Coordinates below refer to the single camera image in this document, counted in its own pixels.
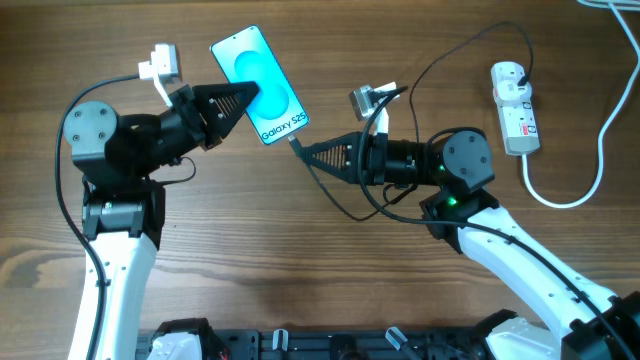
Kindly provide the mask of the turquoise screen smartphone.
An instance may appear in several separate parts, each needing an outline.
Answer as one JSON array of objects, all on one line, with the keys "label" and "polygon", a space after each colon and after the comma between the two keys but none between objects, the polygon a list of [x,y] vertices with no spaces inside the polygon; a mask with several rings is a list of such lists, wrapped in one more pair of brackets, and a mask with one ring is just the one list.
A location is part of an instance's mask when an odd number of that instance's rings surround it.
[{"label": "turquoise screen smartphone", "polygon": [[213,43],[210,51],[229,82],[257,84],[258,94],[246,114],[263,144],[271,145],[310,122],[258,26]]}]

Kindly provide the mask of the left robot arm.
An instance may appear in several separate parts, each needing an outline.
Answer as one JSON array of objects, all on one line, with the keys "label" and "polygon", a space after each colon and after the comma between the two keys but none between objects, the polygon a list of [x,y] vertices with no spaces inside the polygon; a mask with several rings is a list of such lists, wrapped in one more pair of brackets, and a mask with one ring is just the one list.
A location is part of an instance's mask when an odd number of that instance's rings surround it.
[{"label": "left robot arm", "polygon": [[70,358],[134,357],[165,222],[167,184],[150,175],[196,147],[219,145],[258,93],[254,81],[185,85],[159,115],[120,115],[105,102],[73,100],[57,136],[70,144],[83,185],[82,224],[72,230],[86,270]]}]

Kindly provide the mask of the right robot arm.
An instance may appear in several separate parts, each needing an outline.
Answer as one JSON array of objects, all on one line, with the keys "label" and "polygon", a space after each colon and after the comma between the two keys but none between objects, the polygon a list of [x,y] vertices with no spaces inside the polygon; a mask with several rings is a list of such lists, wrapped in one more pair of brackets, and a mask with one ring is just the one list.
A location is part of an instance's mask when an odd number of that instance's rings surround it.
[{"label": "right robot arm", "polygon": [[489,359],[636,359],[639,295],[624,298],[566,265],[530,236],[492,196],[491,150],[476,128],[441,131],[426,142],[353,132],[303,146],[290,141],[310,171],[322,170],[367,192],[372,185],[419,185],[417,224],[485,267],[543,322],[536,327],[502,310],[474,330],[469,352]]}]

